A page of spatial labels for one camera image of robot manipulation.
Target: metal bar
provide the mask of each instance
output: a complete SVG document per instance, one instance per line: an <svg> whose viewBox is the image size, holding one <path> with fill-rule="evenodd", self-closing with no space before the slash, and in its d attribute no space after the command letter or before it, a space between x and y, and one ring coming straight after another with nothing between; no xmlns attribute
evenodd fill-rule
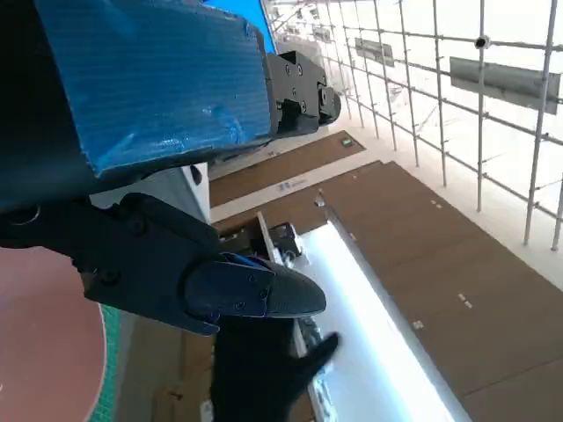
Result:
<svg viewBox="0 0 563 422"><path fill-rule="evenodd" d="M542 70L542 91L540 98L540 109L537 113L536 133L534 140L534 156L531 164L530 193L528 196L528 209L526 210L526 227L524 229L524 244L530 240L531 217L534 212L534 194L536 193L537 160L539 159L539 144L542 141L542 129L544 126L545 101L547 100L547 83L549 76L549 63L552 59L553 29L555 28L555 15L557 12L557 0L552 0L552 8L549 14L549 26L547 27L547 49L545 50L544 69Z"/></svg>
<svg viewBox="0 0 563 422"><path fill-rule="evenodd" d="M315 2L315 5L317 6L318 19L320 20L320 5L318 4L318 1ZM325 57L322 55L322 54L323 54L323 51L322 51L322 50L323 50L323 48L321 47L321 57L323 57L323 59L324 59ZM327 48L326 46L325 46L325 52L326 52L326 55L328 55L328 48ZM334 80L333 67L332 67L330 64L331 64L331 63L329 62L329 63L328 63L328 71L329 71L329 73L330 73L330 75L331 75L331 81L333 81L333 80Z"/></svg>
<svg viewBox="0 0 563 422"><path fill-rule="evenodd" d="M354 30L363 30L363 31L371 31L374 33L394 33L396 35L402 35L403 31L393 31L391 29L378 29L378 28L353 28L348 26L347 29L354 29ZM456 42L471 42L473 44L475 42L474 38L464 38L464 37L454 37L450 35L440 35L440 34L432 34L432 33L411 33L408 31L404 31L407 37L415 37L415 38L429 38L429 39L438 39L442 41L456 41ZM528 42L514 42L514 41L491 41L491 46L496 47L515 47L515 48L530 48L534 50L546 50L546 46L542 44L530 44ZM554 52L563 52L563 45L558 44L556 46L552 46L552 51Z"/></svg>
<svg viewBox="0 0 563 422"><path fill-rule="evenodd" d="M267 18L267 9L266 9L266 5L264 4L264 0L260 0L260 7L262 8L262 14L264 15L264 19L266 20L267 31L270 33L272 44L274 44L274 52L278 55L280 52L278 51L278 46L275 44L274 31L272 31L272 25L270 23L270 19Z"/></svg>
<svg viewBox="0 0 563 422"><path fill-rule="evenodd" d="M354 0L354 7L355 7L355 16L358 19L358 25L360 24L360 14L358 13L358 2ZM362 31L360 31L360 41L363 45L363 38L362 38ZM366 68L366 79L368 80L368 89L369 89L369 102L373 104L373 94L371 93L371 84L369 83L369 75L368 75L368 60L366 56L363 56L363 65ZM377 125L377 117L376 114L373 113L373 122L376 125L376 138L379 139L379 127Z"/></svg>
<svg viewBox="0 0 563 422"><path fill-rule="evenodd" d="M376 11L376 25L377 28L380 28L379 25L379 10L377 9L377 0L373 0L373 7ZM381 51L381 58L383 59L381 63L384 66L384 83L385 83L385 94L387 97L387 108L389 109L389 119L391 121L391 136L393 138L393 149L397 150L397 138L395 137L395 125L393 124L393 111L391 109L391 98L389 97L389 83L387 82L387 65L385 64L385 53L384 53L384 43L381 41L381 33L377 32L377 37L379 39L379 50Z"/></svg>
<svg viewBox="0 0 563 422"><path fill-rule="evenodd" d="M559 250L559 236L561 234L561 219L563 218L563 178L561 178L561 190L559 191L559 205L555 216L555 230L553 231L552 251Z"/></svg>
<svg viewBox="0 0 563 422"><path fill-rule="evenodd" d="M406 70L406 86L408 91L408 104L411 108L411 127L413 128L413 146L414 146L414 162L417 167L420 167L419 162L419 144L416 140L416 127L414 125L414 110L413 110L413 90L411 89L411 71L408 63L408 52L406 50L406 36L405 36L405 18L403 15L403 0L398 0L398 11L401 15L401 31L403 32L403 49L405 51L405 70Z"/></svg>
<svg viewBox="0 0 563 422"><path fill-rule="evenodd" d="M346 86L345 86L345 81L344 81L344 73L342 72L342 60L340 59L340 55L338 54L338 46L336 45L336 35L334 34L334 28L333 28L333 19L331 18L331 9L330 9L330 5L328 4L329 0L325 0L325 6L326 6L326 12L328 13L328 23L330 24L331 27L331 33L333 34L333 40L334 40L334 51L336 52L336 58L338 59L337 63L338 63L338 68L340 70L340 79L342 80L342 93L344 94L344 99L346 100L346 107L348 109L348 118L351 120L352 119L352 112L350 110L350 102L348 101L348 95L346 94Z"/></svg>
<svg viewBox="0 0 563 422"><path fill-rule="evenodd" d="M350 44L348 44L348 34L346 32L346 27L344 26L344 13L342 12L342 3L338 2L338 6L340 8L340 18L342 19L342 27L344 28L344 38L346 39L346 47L348 50L348 60L350 61L350 73L352 74L352 81L354 82L354 89L355 89L355 96L358 98L358 101L360 100L360 92L358 91L358 85L355 82L355 74L354 74L354 67L352 66L352 52L350 51ZM360 123L362 123L362 128L364 128L363 125L363 116L362 116L362 109L360 108L360 106L358 105L358 113L360 114Z"/></svg>
<svg viewBox="0 0 563 422"><path fill-rule="evenodd" d="M403 64L405 64L405 61L403 61L403 60L401 60L401 59L394 59L394 61L395 61L395 62L398 62L398 63L403 63ZM437 70L437 69L429 68L428 66L424 66L423 64L409 62L409 65L410 65L412 68L421 69L421 70L426 70L427 72L431 72L431 73L438 73L438 70ZM450 73L449 73L448 71L446 71L446 70L441 70L441 73L442 73L443 76L450 76Z"/></svg>
<svg viewBox="0 0 563 422"><path fill-rule="evenodd" d="M298 4L301 4L301 3L302 3L302 2L298 1L298 2L295 4L295 6L297 6ZM276 28L274 28L274 32L277 33L278 30L279 30L282 26L284 26L285 24L287 24L291 18L293 18L303 7L305 7L306 4L307 4L307 3L303 2L303 6L301 6L301 7L297 8L297 9L295 9L295 11L294 11L293 13L291 13L291 14L288 16L287 19L285 19L285 20L284 20L283 22L281 22Z"/></svg>
<svg viewBox="0 0 563 422"><path fill-rule="evenodd" d="M333 62L336 62L336 61L335 61L333 58L331 58L331 57L325 57L325 58L326 58L327 60L331 60L331 61L333 61ZM346 64L346 63L342 63L342 64L343 64L344 66L350 67L350 66L349 66L348 64ZM384 77L381 76L381 75L378 75L377 73L373 73L373 72L367 72L367 73L368 73L370 76L378 77L379 79L384 80ZM393 79L387 78L387 81L388 81L390 84L394 84L394 85L397 85L397 86L402 86L403 88L407 88L407 86L406 86L405 84L402 84L401 82L397 82L397 81L395 81L395 80L393 80ZM431 94L430 92L426 92L426 91L420 90L420 89L418 89L418 88L415 88L414 86L412 87L412 90L413 90L413 92L416 92L417 94L421 94L421 95L424 95L424 96L426 96L426 97L428 97L428 98L433 98L433 99L435 99L435 100L438 100L438 97L437 97L436 95L434 95L434 94ZM442 98L442 102L443 102L444 104L447 104L448 106L454 106L454 107L456 107L456 108L459 108L460 110L464 110L465 112L468 112L468 113L471 113L471 114L475 114L476 116L479 115L479 111L478 111L478 110L475 110L475 109L473 109L473 108L470 108L470 107L468 107L467 105L463 105L463 104L456 103L455 101L451 101L451 100L449 100L449 99L447 99L447 98ZM535 134L535 131L532 130L532 129L528 129L528 128L526 128L526 127L517 125L517 124L512 123L512 122L510 122L510 121L501 119L501 118L499 118L499 117L492 116L492 115L490 115L489 113L483 113L483 117L484 117L485 119L487 119L487 120L494 121L495 123L498 123L498 124L503 125L503 126L511 127L511 128L513 128L514 130L518 130L519 132L523 132L523 133L528 134L528 135L532 135L532 136L533 136L533 135ZM556 145L563 146L563 141L561 141L560 139L558 139L558 138L556 138L556 137L554 137L554 136L551 136L551 135L549 135L549 134L542 134L542 139L543 139L544 141L548 141L548 142L554 143L554 144L556 144Z"/></svg>
<svg viewBox="0 0 563 422"><path fill-rule="evenodd" d="M362 104L358 101L356 101L355 98L350 98L352 101L355 101L356 103L358 103L360 106L369 109L369 110L373 110L371 107ZM381 117L384 120L389 121L389 119L382 115L380 112L375 111L375 113L377 114L378 117ZM408 134L412 135L413 133L411 132L410 129L407 129L406 127L395 123L395 126L398 127L399 129L403 130L404 132L407 132ZM437 145L434 145L431 141L424 139L422 136L420 135L416 135L416 137L418 138L419 141L422 141L422 143L425 143L426 145L428 145L429 147L431 147L432 149L440 152L440 147L438 147ZM446 152L446 157L450 158L451 160L455 161L458 164L461 164L463 167L465 167L467 170L473 171L474 173L477 173L477 169L475 167L473 167L472 165L466 163L464 160L462 160L461 158L454 156L452 154L450 154L449 152ZM489 176L488 174L483 174L483 178L485 180L490 181L491 183L493 183L494 185L498 186L499 188L503 189L504 191L516 196L516 198L518 198L519 200L522 200L524 202L526 202L528 200L528 197L526 197L525 195L522 195L521 193L515 191L514 189L512 189L509 186L504 185L502 182L500 182L499 180L497 180L496 178L492 178L491 176ZM553 213L553 211L551 211L550 209L543 207L539 204L535 204L535 208L537 208L538 210L542 211L543 213L547 214L548 216L550 216L551 218L557 218L556 214Z"/></svg>
<svg viewBox="0 0 563 422"><path fill-rule="evenodd" d="M438 6L436 0L432 0L432 9L434 12L434 34L438 35ZM436 60L436 82L438 88L438 118L440 120L440 151L442 154L442 183L448 185L448 177L446 175L446 142L443 139L443 109L442 109L442 68L440 66L440 41L434 38L434 50Z"/></svg>
<svg viewBox="0 0 563 422"><path fill-rule="evenodd" d="M485 36L485 0L480 1L479 37ZM485 106L485 48L479 50L479 120L477 139L477 212L481 212L483 186L483 107Z"/></svg>

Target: metal window grid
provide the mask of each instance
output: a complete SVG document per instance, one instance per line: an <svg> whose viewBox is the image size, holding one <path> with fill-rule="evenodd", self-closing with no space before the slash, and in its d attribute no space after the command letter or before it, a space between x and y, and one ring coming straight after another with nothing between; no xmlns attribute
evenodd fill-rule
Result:
<svg viewBox="0 0 563 422"><path fill-rule="evenodd" d="M342 4L343 3L348 3L351 4L353 2L354 8L355 8L355 14L356 14L356 19L357 19L357 23L358 26L354 27L354 26L349 26L346 25L345 19L344 19L344 12L342 10ZM464 105L464 104L460 104L456 101L444 98L442 95L442 77L443 76L450 76L450 73L448 71L444 71L442 70L441 67L441 60L443 59L443 57L441 57L440 55L440 45L441 45L441 41L455 41L455 42L460 42L460 43L471 43L474 44L477 37L475 39L471 39L471 38L464 38L464 37L457 37L457 36L451 36L451 35L444 35L441 34L439 32L439 28L438 28L438 7L437 7L437 2L436 0L432 0L432 5L433 5L433 27L434 27L434 33L412 33L412 32L408 32L406 30L406 22L404 19L404 13L403 13L403 0L398 0L397 5L398 5L398 11L399 11L399 16L400 16L400 31L397 30L390 30L390 29L385 29L382 28L382 26L380 25L380 10L377 7L377 0L373 0L373 8L374 8L374 12L375 12L375 17L376 17L376 27L375 28L365 28L362 27L361 25L361 20L360 20L360 14L358 13L358 0L325 0L322 4L320 4L318 1L313 3L313 2L303 2L303 1L296 1L296 4L315 4L316 7L318 8L318 11L321 11L321 7L325 8L325 12L326 12L326 16L328 17L328 21L325 23L322 22L315 22L315 23L311 23L311 22L299 22L299 25L304 25L304 26L311 26L311 27L326 27L326 28L330 28L331 31L331 35L332 35L332 42L331 44L333 45L334 51L336 52L336 58L331 57L328 54L328 47L325 46L325 52L321 53L322 58L324 60L325 65L327 64L326 67L328 67L329 69L329 73L332 74L332 66L330 65L331 62L335 62L340 70L340 78L342 81L344 81L344 71L343 69L349 69L351 75L352 75L352 79L353 79L353 83L354 83L354 95L350 95L349 92L344 91L343 92L343 97L347 103L347 109L348 109L348 117L350 119L352 119L352 115L350 113L350 101L354 102L357 104L358 107L358 113L361 119L361 123L362 123L362 127L364 127L364 122L363 122L363 117L362 117L362 109L365 109L368 112L371 112L373 115L373 119L374 119L374 124L375 124L375 128L376 128L376 138L379 138L379 128L377 125L377 118L383 119L385 121L387 121L390 125L391 125L391 137L393 140L393 148L395 150L397 150L397 142L396 142L396 138L395 138L395 128L398 128L400 130L402 130L403 132L407 133L408 135L412 136L413 138L413 151L414 151L414 158L415 158L415 163L417 166L420 165L419 163L419 157L418 157L418 141L423 142L424 144L428 145L430 148L436 150L437 152L439 152L442 156L442 182L444 186L447 186L448 184L448 180L447 180L447 172L446 172L446 163L447 163L447 158L457 162L458 164L461 164L463 167L465 167L466 169L473 171L474 173L476 173L477 176L477 205L476 208L478 211L481 211L482 209L482 182L483 180L487 180L490 183L493 183L494 185L502 188L503 190L505 190L506 192L516 196L516 198L524 201L526 203L526 222L525 222L525 227L524 227L524 235L523 235L523 243L524 244L528 244L529 240L530 240L530 231L531 231L531 223L532 223L532 218L533 218L533 212L534 210L539 210L542 211L544 213L546 213L547 215L549 215L550 217L552 217L555 220L555 226L554 226L554 231L553 231L553 241L552 241L552 250L556 251L558 249L558 245L559 245L559 233L560 233L560 227L561 227L561 223L563 221L563 177L561 178L561 188L560 188L560 195L559 195L559 203L558 203L558 207L557 207L557 211L551 210L548 207L545 207L543 205L541 205L538 201L535 201L535 194L539 189L542 189L548 185L552 185L552 183L546 185L546 186L537 186L537 166L538 166L538 159L539 159L539 151L540 151L540 147L542 142L551 142L555 145L558 145L560 147L563 147L563 141L558 139L557 137L550 135L549 133L544 133L544 114L545 114L545 103L547 100L547 89L548 89L548 76L549 76L549 71L550 71L550 60L552 57L553 53L558 53L558 52L563 52L563 45L553 45L553 32L554 32L554 27L555 27L555 17L556 17L556 10L557 10L557 5L558 5L558 0L551 0L551 8L550 8L550 14L549 14L549 23L548 23L548 28L547 28L547 37L546 37L546 42L545 44L534 44L534 43L526 43L526 42L521 42L521 41L505 41L505 40L490 40L490 46L491 47L511 47L511 48L523 48L523 49L533 49L533 50L542 50L544 51L545 54L545 58L544 58L544 66L542 69L542 86L541 86L541 98L540 98L540 109L537 112L537 123L536 123L536 127L535 129L531 129L528 127L524 127L521 126L517 123L514 123L512 121L508 121L505 120L501 117L497 117L497 116L493 116L490 113L488 113L485 109L485 95L484 95L484 90L485 90L485 54L486 54L486 50L480 49L479 50L479 96L478 96L478 100L479 100L479 106L477 109L474 109L470 106ZM274 5L276 4L276 1L270 2L270 5ZM335 25L335 21L334 21L334 12L335 11L339 11L340 12L340 21L341 21L341 25ZM485 0L479 0L479 37L485 37L486 36L486 28L485 28L485 17L486 17L486 7L485 7ZM284 22L282 25L280 25L279 27L276 28L276 31L279 31L281 33L283 33L283 28L285 26L285 24L287 24L287 22L291 22L291 18L287 19L286 22ZM344 33L344 39L345 39L345 44L340 43L337 38L335 37L335 29L340 29L343 33ZM348 31L355 31L359 33L359 38L360 40L363 42L363 37L362 37L362 33L365 32L373 32L377 34L377 41L379 43L379 47L382 51L384 51L384 47L383 47L383 42L382 42L382 34L384 33L389 33L389 34L395 34L395 35L400 35L402 38L402 42L403 42L403 49L404 49L404 59L393 59L395 62L399 62L405 65L405 69L406 69L406 84L403 84L399 81L393 80L392 78L388 77L387 74L387 68L386 68L386 64L385 64L385 59L382 60L382 70L383 70L383 74L382 75L378 75L377 73L374 73L372 71L369 70L369 66L368 63L366 61L366 57L363 56L363 61L364 61L364 68L365 69L360 69L357 66L355 66L355 62L353 60L353 56L352 56L352 49L351 48L355 48L355 46L351 46L350 45L350 39L354 38L354 37L348 37ZM411 62L409 61L408 58L408 48L407 48L407 41L410 38L422 38L422 39L430 39L434 41L435 44L435 67L429 67L429 66L425 66L416 62ZM344 47L347 51L347 55L348 55L348 60L349 63L341 60L340 59L340 54L339 54L339 47ZM437 89L437 95L424 91L420 88L415 88L411 82L411 69L420 69L429 73L434 73L436 75L436 89ZM366 105L363 104L360 100L360 95L359 95L359 91L358 91L358 86L356 83L356 79L355 79L355 72L362 72L365 74L366 79L368 80L368 87L369 87L369 100L370 100L370 104ZM369 82L369 78L370 77L374 77L377 78L379 80L383 80L384 85L385 85L385 91L386 91L386 99L387 99L387 105L388 105L388 116L384 115L383 113L380 113L378 110L376 110L375 108L375 104L374 104L374 100L373 100L373 92L371 89L371 83ZM411 128L407 128L404 127L403 125L399 124L398 122L396 122L395 119L393 119L393 115L394 112L392 110L392 105L391 105L391 101L390 101L390 91L389 91L389 85L397 85L399 87L405 88L407 90L408 93L408 103L409 103L409 109L410 109L410 114L411 114ZM435 100L437 102L437 106L438 106L438 118L439 118L439 128L440 128L440 139L439 139L439 146L435 145L434 143L432 143L431 141L429 141L428 139L423 138L420 133L417 133L417 125L414 122L414 112L413 112L413 93L417 93L420 94L422 96L425 96L426 98L431 98L433 100ZM563 103L563 100L561 98L557 98L558 102ZM445 144L448 140L444 139L444 119L443 119L443 113L442 113L442 106L443 105L447 105L447 106L454 106L459 110L463 110L467 113L473 114L475 116L477 116L477 126L478 126L478 160L477 160L477 166L474 166L470 163L467 163L466 160L464 160L462 157L460 156L455 156L453 154L451 154L449 151L447 151L445 149ZM486 163L487 161L491 160L492 158L488 158L488 159L484 159L483 158L483 142L484 142L484 136L483 136L483 123L485 120L488 121L492 121L495 122L497 124L500 124L504 127L509 127L511 129L514 129L515 131L518 132L522 132L524 134L527 135L532 135L534 137L534 150L533 150L533 158L532 158L532 164L531 164L531 175L530 175L530 190L528 195L524 195L522 193L517 192L515 189L505 185L504 183L500 182L500 180L491 177L490 175L488 175L486 172L483 171L483 164Z"/></svg>

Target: black mount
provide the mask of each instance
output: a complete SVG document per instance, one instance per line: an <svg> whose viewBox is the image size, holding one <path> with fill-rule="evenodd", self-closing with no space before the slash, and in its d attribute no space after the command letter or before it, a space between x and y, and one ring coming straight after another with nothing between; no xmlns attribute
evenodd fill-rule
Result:
<svg viewBox="0 0 563 422"><path fill-rule="evenodd" d="M268 54L266 60L276 103L274 138L313 134L338 119L340 98L321 67L297 51Z"/></svg>

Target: blue plastic wrap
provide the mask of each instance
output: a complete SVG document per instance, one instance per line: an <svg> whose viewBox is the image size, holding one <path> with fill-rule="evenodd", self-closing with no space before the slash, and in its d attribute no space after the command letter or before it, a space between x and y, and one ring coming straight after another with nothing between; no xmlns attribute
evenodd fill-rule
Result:
<svg viewBox="0 0 563 422"><path fill-rule="evenodd" d="M82 151L97 176L271 127L254 26L178 1L36 0Z"/></svg>

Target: brown wall panel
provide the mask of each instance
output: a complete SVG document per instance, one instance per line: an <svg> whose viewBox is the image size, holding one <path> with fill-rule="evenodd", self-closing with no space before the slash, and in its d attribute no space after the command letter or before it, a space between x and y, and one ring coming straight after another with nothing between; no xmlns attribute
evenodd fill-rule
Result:
<svg viewBox="0 0 563 422"><path fill-rule="evenodd" d="M351 140L352 145L344 147L342 141L346 139ZM243 170L212 180L209 184L211 207L217 207L230 200L246 196L363 150L364 147L346 132L329 135Z"/></svg>
<svg viewBox="0 0 563 422"><path fill-rule="evenodd" d="M422 320L417 335L459 396L563 355L563 293L536 274Z"/></svg>
<svg viewBox="0 0 563 422"><path fill-rule="evenodd" d="M470 394L464 407L478 422L563 420L563 360L540 365Z"/></svg>
<svg viewBox="0 0 563 422"><path fill-rule="evenodd" d="M244 211L244 213L233 215L220 222L215 222L213 225L219 231L225 231L253 218L257 212L261 211L269 227L273 227L282 222L293 222L297 233L306 233L326 223L325 213L322 209L315 206L314 203L315 198L318 196L319 189L330 189L331 192L350 190L349 181L354 180L354 175L356 175L356 178L362 179L358 176L365 174L367 178L372 173L373 169L380 166L382 166L380 162L364 165L363 167L325 180L324 182L307 187L301 191L283 196L277 200L260 205L259 207L254 207L248 211Z"/></svg>

